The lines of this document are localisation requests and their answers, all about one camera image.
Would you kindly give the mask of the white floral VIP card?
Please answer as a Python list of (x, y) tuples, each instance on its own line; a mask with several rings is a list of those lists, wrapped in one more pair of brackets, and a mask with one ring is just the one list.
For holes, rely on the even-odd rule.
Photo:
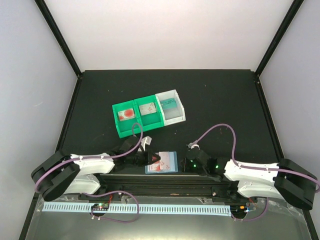
[(170, 153), (167, 151), (159, 152), (158, 155), (160, 156), (160, 162), (162, 166), (162, 171), (168, 171), (171, 169), (170, 163)]

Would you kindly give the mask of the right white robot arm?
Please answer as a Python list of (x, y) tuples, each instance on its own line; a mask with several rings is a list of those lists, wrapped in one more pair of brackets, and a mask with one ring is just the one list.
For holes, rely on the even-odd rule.
[(216, 190), (219, 198), (239, 202), (262, 197), (285, 200), (301, 210), (312, 210), (317, 178), (290, 159), (276, 163), (248, 163), (226, 157), (211, 157), (198, 147), (189, 149), (182, 162), (185, 173), (206, 176), (228, 187)]

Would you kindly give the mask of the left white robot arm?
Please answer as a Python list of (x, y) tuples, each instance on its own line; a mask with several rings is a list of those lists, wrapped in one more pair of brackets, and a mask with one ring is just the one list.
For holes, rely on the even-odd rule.
[(130, 136), (121, 146), (96, 155), (68, 154), (59, 150), (31, 172), (35, 191), (46, 202), (62, 195), (81, 193), (101, 200), (108, 188), (99, 175), (128, 167), (149, 166), (161, 160), (160, 154), (151, 149), (151, 140), (149, 136)]

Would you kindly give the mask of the blue card holder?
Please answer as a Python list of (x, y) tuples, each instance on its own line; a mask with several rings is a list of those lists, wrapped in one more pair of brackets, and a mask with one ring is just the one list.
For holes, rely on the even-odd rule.
[(166, 174), (179, 171), (176, 151), (161, 151), (156, 154), (160, 157), (160, 160), (145, 166), (145, 174)]

